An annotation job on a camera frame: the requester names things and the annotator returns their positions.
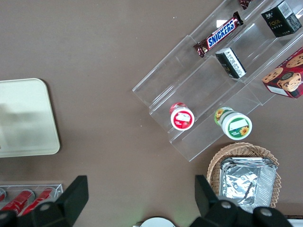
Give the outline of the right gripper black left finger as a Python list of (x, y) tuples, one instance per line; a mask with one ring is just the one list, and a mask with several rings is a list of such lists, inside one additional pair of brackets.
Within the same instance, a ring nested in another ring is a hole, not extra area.
[(2, 227), (72, 227), (88, 199), (88, 178), (86, 175), (79, 175), (54, 202), (45, 202), (19, 217), (14, 211), (1, 211), (0, 225)]

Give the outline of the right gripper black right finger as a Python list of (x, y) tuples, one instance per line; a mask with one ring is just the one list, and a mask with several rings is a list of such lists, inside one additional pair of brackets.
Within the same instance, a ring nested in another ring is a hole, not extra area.
[(289, 227), (291, 223), (278, 210), (257, 207), (252, 213), (215, 195), (204, 175), (195, 176), (195, 200), (200, 216), (195, 227)]

